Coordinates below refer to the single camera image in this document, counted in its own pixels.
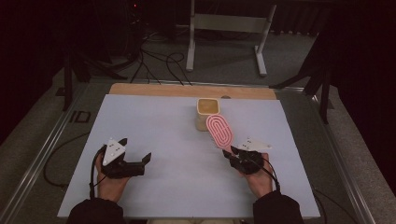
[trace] table surface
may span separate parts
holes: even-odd
[[[78,190],[78,188],[80,188],[78,186],[78,184],[76,183],[85,183],[86,181],[84,180],[84,178],[86,177],[85,174],[81,175],[80,173],[83,173],[82,171],[86,170],[88,166],[87,163],[90,162],[81,162],[83,160],[87,160],[90,156],[92,156],[91,154],[94,153],[94,150],[91,150],[91,154],[88,151],[90,151],[90,149],[96,148],[98,146],[92,146],[92,144],[95,145],[94,142],[97,142],[98,140],[102,139],[105,135],[107,135],[108,133],[104,133],[104,134],[100,134],[106,131],[103,131],[103,126],[105,125],[108,129],[112,129],[110,128],[110,126],[112,125],[112,121],[109,121],[108,119],[104,119],[104,117],[109,118],[108,115],[111,115],[111,111],[110,112],[104,112],[106,111],[106,108],[119,108],[120,105],[125,105],[125,102],[128,103],[134,103],[134,107],[131,105],[127,105],[127,106],[123,106],[122,110],[127,110],[127,111],[136,111],[136,105],[142,105],[143,107],[150,107],[153,106],[151,108],[149,108],[146,111],[140,112],[140,114],[138,114],[138,112],[134,112],[137,113],[140,117],[145,115],[145,113],[147,113],[148,111],[150,111],[149,113],[153,113],[154,114],[158,114],[158,111],[155,111],[156,106],[166,106],[166,104],[168,104],[167,102],[170,102],[170,104],[173,105],[182,105],[182,109],[185,108],[185,104],[189,104],[190,101],[192,101],[194,104],[196,102],[195,98],[191,98],[191,97],[211,97],[211,98],[221,98],[221,97],[226,97],[226,98],[233,98],[234,100],[230,101],[230,100],[220,100],[220,105],[223,105],[223,108],[225,110],[225,114],[227,115],[228,118],[230,118],[229,121],[232,121],[233,124],[235,125],[235,128],[237,131],[244,129],[243,126],[239,124],[238,122],[243,122],[243,124],[249,123],[249,128],[247,128],[247,130],[244,130],[244,132],[250,131],[251,130],[257,130],[258,133],[265,133],[265,135],[267,136],[271,136],[271,139],[274,141],[275,144],[278,145],[282,145],[282,147],[279,147],[279,149],[276,152],[269,152],[269,153],[273,153],[272,155],[274,155],[274,161],[275,161],[275,166],[276,163],[278,163],[278,166],[280,168],[278,168],[278,177],[279,179],[281,179],[281,182],[283,182],[284,185],[284,193],[286,192],[286,194],[288,194],[288,192],[290,194],[292,194],[292,197],[295,198],[302,206],[302,213],[305,214],[305,217],[318,217],[319,213],[318,213],[318,207],[315,203],[315,200],[313,198],[312,195],[312,191],[310,189],[309,186],[309,182],[307,180],[306,174],[304,172],[304,167],[302,165],[301,159],[299,157],[298,151],[296,146],[294,145],[294,141],[290,132],[290,128],[289,128],[289,124],[286,121],[282,106],[280,104],[280,102],[276,99],[276,95],[272,90],[269,89],[265,89],[265,88],[246,88],[246,87],[210,87],[210,86],[173,86],[173,85],[139,85],[139,84],[114,84],[110,90],[110,95],[108,95],[106,97],[106,99],[104,100],[104,105],[102,105],[102,108],[98,114],[97,120],[92,128],[92,134],[90,135],[90,138],[87,142],[87,145],[84,147],[84,151],[83,154],[81,155],[81,159],[80,162],[78,163],[78,167],[75,171],[75,174],[73,176],[72,182],[70,184],[69,190],[73,191],[73,193],[68,194],[66,193],[65,196],[65,201],[63,203],[63,206],[61,207],[59,216],[60,217],[64,217],[64,215],[68,214],[69,211],[68,207],[72,207],[74,205],[74,201],[78,201],[81,200],[78,195],[79,193],[76,193],[77,191],[81,191]],[[131,101],[131,97],[128,96],[122,96],[122,95],[135,95],[135,97],[132,97],[133,100]],[[172,97],[166,97],[166,100],[158,100],[158,97],[150,97],[150,96],[172,96]],[[152,105],[152,103],[148,103],[146,104],[145,102],[149,101],[149,99],[154,100],[154,102],[156,103],[156,105]],[[242,108],[236,108],[235,109],[235,104],[237,105],[243,105],[244,107],[249,106],[249,108],[252,108],[251,110],[243,110]],[[164,111],[162,111],[162,113],[167,115],[170,114],[175,114],[175,113],[180,113],[177,112],[179,110],[179,108],[177,108],[176,110],[171,110],[168,111],[168,109],[165,109]],[[122,117],[122,113],[115,113],[115,117]],[[240,119],[240,114],[248,114],[248,116],[245,119]],[[185,116],[186,113],[180,113],[178,116],[179,118],[177,119],[182,119],[183,116]],[[255,126],[255,123],[258,123],[257,120],[256,121],[249,121],[250,118],[252,117],[256,117],[256,118],[261,118],[262,116],[267,116],[271,117],[273,120],[271,120],[271,124],[270,125],[264,125],[265,127],[262,127],[262,125],[256,125],[257,127],[252,127]],[[170,118],[169,120],[163,120],[161,121],[161,123],[163,123],[164,126],[169,127],[170,125],[172,125],[172,123],[175,123],[177,121],[177,119],[172,120],[172,118]],[[134,124],[136,124],[139,119],[137,120],[133,120],[130,119],[129,121],[125,121],[125,122],[133,122]],[[123,128],[121,127],[122,124],[117,122],[120,126],[120,129],[122,129],[122,131],[120,131],[121,133],[125,133],[125,130],[123,130]],[[173,129],[169,128],[169,133],[172,133],[175,131],[175,129],[183,129],[183,130],[187,130],[189,127],[184,127],[184,124],[179,126],[175,126]],[[145,131],[143,131],[145,128],[143,128],[143,124],[140,125],[139,127],[141,127],[141,131],[143,133],[146,133]],[[161,131],[162,127],[159,127],[159,130],[153,130],[150,131],[152,134],[154,134],[155,136],[157,136],[158,138],[160,138],[159,142],[162,143],[166,143],[166,145],[171,145],[172,144],[172,139],[169,139],[170,137],[168,136],[168,134],[158,134],[156,132],[163,132],[163,130]],[[196,182],[193,176],[190,175],[185,175],[183,174],[183,170],[180,168],[180,172],[177,171],[177,167],[175,165],[167,165],[165,167],[166,164],[162,164],[160,165],[159,160],[161,159],[161,161],[166,161],[169,160],[169,156],[167,156],[169,153],[171,153],[172,155],[176,155],[179,154],[179,160],[177,162],[179,162],[180,164],[182,162],[180,161],[184,161],[187,160],[188,157],[184,157],[182,153],[178,153],[179,151],[183,150],[184,147],[181,148],[177,148],[177,145],[175,146],[171,146],[171,149],[168,149],[169,152],[162,152],[161,150],[157,150],[153,149],[153,158],[155,157],[159,157],[160,159],[158,159],[157,161],[152,161],[152,164],[148,164],[148,167],[153,166],[153,167],[157,167],[158,165],[160,165],[161,167],[165,167],[163,168],[163,170],[166,169],[171,169],[174,170],[175,172],[179,173],[179,175],[172,175],[169,178],[158,178],[157,175],[153,175],[153,174],[149,174],[149,173],[158,173],[158,169],[157,171],[153,172],[152,170],[147,170],[147,173],[145,174],[145,176],[143,178],[140,179],[136,179],[136,181],[134,182],[133,186],[130,186],[131,191],[139,191],[139,195],[132,195],[132,192],[128,192],[128,190],[126,190],[127,192],[125,192],[124,197],[128,198],[129,196],[131,196],[132,198],[134,198],[134,204],[131,204],[128,200],[128,202],[124,202],[123,200],[120,201],[121,205],[124,207],[124,212],[125,212],[125,216],[127,217],[143,217],[143,218],[156,218],[156,217],[177,217],[177,218],[186,218],[186,217],[199,217],[199,218],[207,218],[207,217],[232,217],[232,218],[237,218],[237,217],[251,217],[251,204],[254,202],[254,197],[253,195],[251,195],[251,192],[248,190],[248,186],[246,185],[245,181],[242,181],[240,179],[240,177],[238,177],[236,175],[236,173],[232,172],[232,168],[229,166],[228,162],[222,158],[222,155],[220,155],[220,151],[218,151],[218,149],[213,150],[213,143],[210,141],[206,141],[207,136],[205,136],[203,133],[200,132],[193,132],[191,133],[193,136],[185,141],[185,139],[180,139],[180,141],[184,141],[184,144],[191,144],[191,139],[197,139],[194,140],[196,141],[196,143],[199,143],[199,146],[202,148],[209,148],[210,150],[207,151],[207,154],[202,154],[202,153],[196,153],[196,150],[190,151],[190,152],[186,152],[186,155],[192,155],[196,161],[201,161],[201,162],[208,162],[208,164],[220,164],[219,166],[216,165],[216,169],[218,170],[218,173],[221,173],[221,176],[224,176],[226,180],[223,179],[223,184],[220,184],[219,181],[217,181],[219,179],[219,177],[217,175],[214,174],[210,174],[210,175],[205,175],[205,176],[200,176],[200,181],[199,183]],[[141,146],[143,143],[139,142],[139,139],[137,138],[136,141],[136,136],[134,136],[134,144],[138,144],[139,146]],[[202,142],[208,142],[208,146],[206,146],[205,144],[201,144]],[[129,160],[131,158],[128,158],[128,155],[126,155],[125,160]],[[188,167],[191,168],[191,171],[197,171],[200,170],[199,169],[199,165],[191,162],[186,161],[186,164],[183,165],[185,167],[185,170],[188,170]],[[283,169],[292,169],[293,172],[284,172]],[[158,190],[158,187],[152,186],[153,183],[158,184],[158,186],[163,186],[163,187],[170,187],[173,186],[173,189],[176,190],[169,190],[169,188],[166,189],[167,193],[166,196],[161,196],[163,195],[163,192],[160,192],[160,190]],[[211,186],[211,189],[205,189],[205,188],[198,188],[198,186],[196,186],[197,184],[199,185],[207,185],[207,186]],[[172,206],[166,206],[166,204],[162,204],[161,201],[162,200],[148,200],[148,195],[154,194],[155,192],[158,192],[158,195],[156,196],[156,198],[163,197],[165,203],[169,203],[168,201],[170,201],[172,198],[176,198],[177,201],[179,202],[184,202],[184,203],[176,203],[175,201],[172,202],[173,207],[178,207],[177,212],[175,212],[175,210],[172,209],[165,209],[165,207],[172,207]],[[81,197],[84,197],[86,192],[82,192],[81,193]],[[218,196],[222,199],[222,201],[226,202],[228,204],[228,207],[230,207],[230,211],[227,211],[228,209],[223,209],[220,207],[224,207],[221,206],[223,203],[219,203],[216,201],[218,200],[211,200],[211,198],[216,198],[213,197],[213,195],[218,194]],[[76,199],[74,200],[69,200],[70,199],[70,195],[73,195],[72,197],[75,197]],[[187,201],[191,201],[191,200],[195,200],[195,206],[187,206],[188,203],[186,203]],[[147,207],[146,209],[144,209],[145,204],[149,205],[149,211]],[[205,206],[205,204],[209,204],[210,206],[213,206],[212,209],[207,209],[207,206]]]

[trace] pink spatula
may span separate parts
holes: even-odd
[[[218,148],[233,153],[231,150],[233,132],[231,131],[227,120],[222,115],[210,115],[206,119],[206,127],[212,135],[213,140],[215,141]]]

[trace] wire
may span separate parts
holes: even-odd
[[[99,155],[104,152],[106,149],[106,145],[103,145],[95,154],[95,156],[93,157],[93,161],[92,161],[92,166],[91,166],[91,182],[90,182],[90,198],[93,199],[95,197],[95,186],[97,186],[102,180],[104,180],[104,178],[102,180],[100,180],[98,183],[96,183],[95,185],[93,184],[93,174],[95,172],[95,164],[96,164],[96,160],[99,157]]]
[[[113,71],[115,71],[115,72],[120,72],[120,71],[123,71],[123,70],[129,68],[129,67],[132,66],[135,62],[136,62],[135,59],[129,59],[129,58],[127,58],[127,61],[126,61],[126,62],[124,62],[124,63],[119,63],[119,64],[114,64],[114,65],[110,65],[110,66],[108,67],[108,69],[111,69],[111,70],[113,70]]]
[[[324,209],[323,203],[321,202],[321,200],[319,199],[318,195],[314,192],[314,198],[318,201],[319,206],[323,212],[323,220],[324,220],[324,224],[327,224],[327,214],[326,214],[326,210]]]
[[[274,180],[275,182],[275,186],[276,189],[280,192],[280,184],[279,181],[277,180],[277,176],[276,176],[276,172],[274,169],[274,166],[271,164],[271,162],[269,162],[268,160],[266,160],[265,158],[262,158],[263,160],[265,160],[266,162],[268,162],[268,164],[270,165],[271,169],[273,170],[274,174],[271,174],[267,169],[265,169],[264,167],[260,166],[259,164],[257,164],[257,162],[253,161],[253,160],[249,160],[251,161],[253,164],[257,165],[260,169],[262,169],[265,173],[267,173],[269,176],[271,176],[271,178]]]
[[[146,77],[147,77],[147,79],[148,79],[148,83],[149,83],[149,74],[150,74],[150,75],[151,75],[152,77],[154,77],[155,80],[157,80],[157,82],[161,85],[161,81],[160,81],[158,78],[156,78],[156,77],[150,72],[148,66],[147,66],[145,63],[143,63],[143,61],[142,61],[142,64],[145,66],[145,68],[146,68],[146,70],[147,70]]]
[[[171,53],[171,54],[169,54],[169,55],[165,55],[165,54],[161,54],[161,53],[157,53],[157,52],[148,51],[148,50],[145,50],[145,49],[142,49],[142,51],[143,51],[144,53],[146,53],[148,56],[152,57],[152,58],[155,58],[155,59],[157,59],[157,60],[159,60],[159,61],[161,61],[161,62],[165,62],[166,68],[168,69],[169,73],[170,73],[170,74],[171,74],[182,86],[184,86],[184,83],[181,81],[180,78],[178,78],[178,77],[175,75],[175,73],[172,72],[172,69],[171,69],[170,66],[169,66],[169,63],[175,63],[175,64],[177,64],[177,66],[179,67],[180,71],[181,71],[182,74],[183,74],[183,77],[186,78],[186,80],[187,80],[187,81],[189,82],[189,84],[192,86],[190,80],[187,78],[186,74],[184,73],[183,68],[180,66],[180,62],[182,62],[182,61],[184,60],[184,54],[183,54],[183,53],[174,52],[174,53]],[[173,55],[180,55],[181,57],[180,57],[180,59],[176,60],[176,59],[174,59],[174,58],[172,57]]]
[[[83,134],[81,134],[81,135],[78,135],[78,136],[76,136],[76,137],[70,139],[70,140],[67,140],[66,142],[60,144],[58,147],[56,147],[55,149],[52,150],[52,152],[49,154],[49,158],[47,159],[46,163],[44,164],[44,168],[43,168],[43,176],[44,176],[44,179],[47,181],[47,183],[49,183],[49,184],[52,185],[52,186],[59,187],[59,188],[62,188],[62,189],[65,189],[65,188],[67,188],[67,187],[69,186],[69,184],[58,184],[58,183],[55,183],[55,182],[51,181],[51,180],[48,178],[48,176],[47,176],[47,167],[48,167],[48,164],[49,164],[50,159],[52,158],[52,156],[53,156],[59,149],[61,149],[61,148],[64,147],[65,145],[67,145],[67,144],[69,144],[69,143],[71,143],[71,142],[73,142],[73,141],[79,139],[80,137],[83,137],[83,136],[85,136],[85,135],[88,135],[89,133],[90,133],[90,132],[88,132],[88,133],[83,133]]]
[[[93,185],[94,187],[98,186],[107,176],[105,175],[101,180],[99,180],[95,185]]]
[[[150,79],[149,79],[149,71],[146,72],[146,79],[148,80],[148,84],[149,84],[149,81],[150,81]]]
[[[316,189],[315,187],[314,187],[314,191],[316,191],[316,192],[319,193],[320,195],[324,196],[325,198],[329,199],[332,203],[335,203],[339,208],[341,208],[341,209],[350,217],[350,219],[352,219],[352,221],[353,221],[354,223],[359,224],[359,222],[356,221],[356,219],[355,219],[352,215],[350,215],[350,214],[348,213],[348,211],[347,211],[343,206],[341,206],[341,204],[339,204],[338,202],[336,202],[336,201],[335,201],[334,199],[332,199],[331,197],[327,196],[327,195],[326,195],[325,193],[323,193],[322,191]]]
[[[163,42],[163,41],[168,40],[168,37],[166,37],[166,36],[162,36],[161,39],[155,39],[155,38],[152,39],[151,37],[153,37],[155,35],[160,35],[160,33],[159,32],[155,32],[155,33],[152,33],[151,35],[148,35],[147,40],[148,41],[152,41],[152,42]]]
[[[131,81],[130,81],[129,83],[133,83],[133,82],[134,82],[134,79],[136,78],[137,73],[139,73],[139,70],[140,70],[140,68],[141,68],[142,65],[143,65],[143,53],[142,53],[141,50],[139,51],[139,53],[140,53],[140,57],[141,57],[142,59],[141,59],[141,61],[140,61],[139,67],[137,67],[137,69],[136,69],[136,71],[134,72],[134,75],[132,76]]]

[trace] sleeve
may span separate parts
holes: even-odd
[[[276,190],[262,196],[253,204],[254,223],[302,224],[300,205]]]
[[[70,212],[67,224],[125,224],[123,210],[109,200],[94,198],[76,205]]]

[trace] black cable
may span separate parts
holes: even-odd
[[[142,57],[142,60],[140,61],[139,67],[137,67],[137,69],[136,69],[136,71],[134,72],[134,75],[132,76],[131,81],[130,81],[129,83],[133,83],[133,82],[134,82],[134,79],[136,78],[137,73],[139,73],[139,70],[140,70],[140,68],[141,68],[142,65],[143,65],[143,53],[142,53],[141,50],[139,51],[139,53],[140,53],[140,56]]]
[[[356,221],[355,218],[354,218],[352,215],[350,215],[350,214],[348,213],[348,211],[347,211],[343,206],[341,206],[341,204],[339,204],[339,203],[336,202],[334,199],[332,199],[331,197],[327,196],[325,193],[321,192],[320,190],[318,190],[318,189],[316,189],[316,188],[314,188],[314,191],[316,191],[316,192],[319,193],[320,195],[324,196],[325,198],[329,199],[332,203],[335,203],[339,208],[341,208],[341,209],[350,217],[350,219],[352,219],[352,221],[353,221],[354,223],[359,224],[359,222]]]
[[[93,185],[94,187],[96,187],[96,186],[98,186],[104,179],[106,179],[106,175],[101,179],[101,180],[99,180],[95,185]]]
[[[166,37],[166,36],[163,36],[162,39],[152,39],[152,37],[155,36],[155,35],[161,35],[161,33],[155,32],[155,33],[152,33],[152,34],[148,35],[148,41],[152,41],[152,42],[163,42],[163,41],[168,40],[168,37]]]
[[[85,63],[90,64],[96,69],[99,69],[100,71],[104,72],[107,76],[112,77],[114,79],[127,79],[127,77],[120,76],[119,74],[113,72],[111,69],[108,69],[101,63],[91,59],[87,55],[85,55],[83,52],[76,51],[76,55],[79,56]]]
[[[90,198],[93,199],[95,197],[95,186],[98,185],[102,180],[104,180],[104,178],[102,180],[100,180],[98,183],[96,183],[95,185],[93,184],[93,174],[95,172],[95,164],[96,164],[96,160],[99,157],[99,155],[104,152],[106,149],[106,145],[102,146],[95,154],[95,156],[93,157],[93,161],[92,161],[92,166],[91,166],[91,182],[90,182]]]
[[[106,68],[111,69],[116,72],[120,72],[122,70],[125,70],[132,66],[136,62],[136,59],[129,59],[127,58],[127,61],[124,63],[118,63],[118,64],[112,64],[110,66],[107,66]]]
[[[324,209],[323,203],[321,202],[321,200],[319,199],[319,197],[317,196],[317,194],[315,192],[313,192],[314,194],[314,198],[318,201],[319,206],[323,212],[323,221],[324,224],[327,224],[327,214],[326,214],[326,210]]]
[[[142,51],[143,51],[144,53],[146,53],[146,54],[147,54],[148,56],[150,56],[150,57],[153,57],[153,58],[155,58],[155,59],[157,59],[157,60],[160,60],[161,62],[165,62],[165,63],[166,63],[166,68],[168,69],[169,73],[170,73],[175,79],[177,79],[177,81],[178,81],[182,86],[184,86],[184,84],[183,84],[183,82],[181,81],[181,79],[178,78],[178,77],[175,75],[175,73],[172,72],[171,68],[169,67],[169,63],[176,63],[177,66],[180,68],[180,71],[182,72],[184,78],[186,78],[186,80],[187,80],[187,81],[189,82],[189,84],[192,86],[191,82],[189,81],[189,79],[187,78],[186,74],[184,73],[183,68],[180,66],[180,62],[182,62],[182,61],[184,60],[184,54],[182,54],[182,53],[180,53],[180,52],[174,52],[174,53],[171,53],[171,54],[169,54],[169,55],[165,55],[165,54],[161,54],[161,53],[157,53],[157,52],[148,51],[148,50],[145,50],[145,49],[142,49]],[[162,59],[162,58],[160,58],[160,57],[157,57],[157,56],[155,56],[154,54],[159,55],[159,56],[162,56],[162,57],[164,57],[165,59]],[[176,59],[174,59],[174,58],[172,57],[173,55],[180,55],[181,58],[178,59],[178,60],[176,60]]]
[[[49,184],[52,185],[52,186],[59,187],[59,188],[62,188],[62,189],[65,189],[65,188],[67,188],[67,187],[69,186],[69,184],[58,184],[58,183],[52,182],[52,181],[47,177],[47,167],[48,167],[48,164],[49,164],[50,159],[52,158],[52,156],[53,156],[59,149],[61,149],[61,148],[64,147],[65,145],[67,145],[67,144],[69,144],[69,143],[71,143],[71,142],[73,142],[73,141],[79,139],[80,137],[83,137],[83,136],[88,135],[88,134],[89,134],[89,133],[83,133],[83,134],[81,134],[81,135],[79,135],[79,136],[76,136],[76,137],[70,139],[70,140],[67,140],[67,141],[65,141],[64,143],[60,144],[58,147],[56,147],[55,149],[53,149],[53,150],[51,151],[51,153],[49,154],[49,158],[46,160],[46,163],[44,164],[44,168],[43,168],[43,177],[44,177],[44,179],[47,181],[47,183],[49,183]]]
[[[149,83],[149,74],[150,74],[150,75],[151,75],[152,77],[154,77],[155,80],[157,80],[157,82],[161,85],[161,81],[160,81],[158,78],[156,78],[156,77],[154,76],[154,74],[151,73],[151,71],[149,70],[149,67],[148,67],[145,63],[143,63],[143,61],[142,61],[142,64],[145,66],[146,70],[148,71],[147,74],[146,74],[146,78],[148,79],[148,83]]]
[[[273,170],[274,174],[271,174],[267,169],[265,169],[264,167],[260,166],[259,164],[257,164],[257,162],[253,161],[253,160],[249,160],[251,161],[253,164],[257,165],[260,169],[262,169],[265,173],[267,173],[269,176],[271,176],[271,178],[274,180],[275,182],[275,186],[276,189],[280,192],[280,184],[279,181],[277,180],[277,176],[276,176],[276,172],[274,169],[274,166],[271,164],[271,162],[269,162],[268,160],[266,160],[265,158],[262,158],[263,160],[265,160],[266,162],[268,162],[268,164],[270,165],[271,169]]]
[[[177,54],[177,53],[171,53],[171,54],[169,54],[169,55],[166,56],[166,67],[168,68],[168,71],[172,74],[173,77],[177,77],[177,76],[172,72],[171,68],[169,67],[169,61],[168,61],[168,60],[169,60],[169,59],[172,59],[172,60],[177,64],[177,66],[180,68],[180,71],[181,71],[181,73],[183,74],[184,78],[186,78],[186,80],[187,80],[187,81],[189,82],[189,84],[192,86],[191,82],[189,81],[189,79],[187,78],[186,74],[184,73],[183,68],[181,68],[180,64],[179,64],[178,62],[176,62],[176,60],[175,60],[174,58],[172,58],[172,55],[174,55],[174,54]],[[179,80],[179,82],[181,83],[181,85],[184,86],[183,82],[182,82],[180,79],[178,79],[178,80]]]

